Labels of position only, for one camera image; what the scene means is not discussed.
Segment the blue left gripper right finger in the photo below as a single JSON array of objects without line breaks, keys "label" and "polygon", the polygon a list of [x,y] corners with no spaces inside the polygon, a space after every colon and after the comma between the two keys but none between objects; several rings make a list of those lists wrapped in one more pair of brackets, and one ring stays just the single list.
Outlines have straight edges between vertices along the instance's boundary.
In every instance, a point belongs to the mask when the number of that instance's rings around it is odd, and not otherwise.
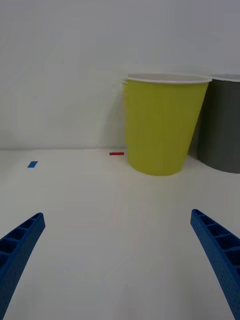
[{"label": "blue left gripper right finger", "polygon": [[191,212],[190,224],[211,264],[233,317],[240,319],[240,239],[197,209]]}]

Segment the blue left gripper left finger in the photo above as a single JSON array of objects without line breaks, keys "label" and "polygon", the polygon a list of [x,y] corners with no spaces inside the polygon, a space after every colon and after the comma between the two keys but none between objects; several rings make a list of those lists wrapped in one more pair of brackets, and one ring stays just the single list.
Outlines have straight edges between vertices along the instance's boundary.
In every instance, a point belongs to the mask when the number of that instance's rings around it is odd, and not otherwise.
[{"label": "blue left gripper left finger", "polygon": [[0,239],[0,319],[45,226],[44,215],[39,212]]}]

